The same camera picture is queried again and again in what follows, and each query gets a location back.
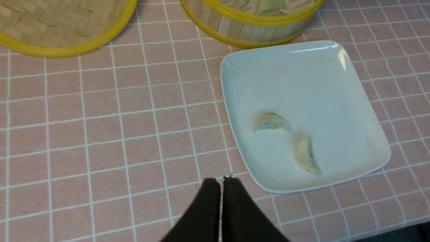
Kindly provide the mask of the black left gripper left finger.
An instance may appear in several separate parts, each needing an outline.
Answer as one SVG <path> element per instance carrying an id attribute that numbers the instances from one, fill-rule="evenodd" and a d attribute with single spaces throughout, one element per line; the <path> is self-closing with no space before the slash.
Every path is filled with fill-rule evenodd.
<path id="1" fill-rule="evenodd" d="M 219 240 L 221 186 L 206 178 L 185 213 L 162 242 L 217 242 Z"/>

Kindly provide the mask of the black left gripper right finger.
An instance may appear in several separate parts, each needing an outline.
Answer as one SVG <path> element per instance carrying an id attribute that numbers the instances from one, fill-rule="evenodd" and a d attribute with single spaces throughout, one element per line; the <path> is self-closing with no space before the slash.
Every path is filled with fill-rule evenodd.
<path id="1" fill-rule="evenodd" d="M 288 242 L 247 193 L 241 180 L 224 178 L 223 242 Z"/>

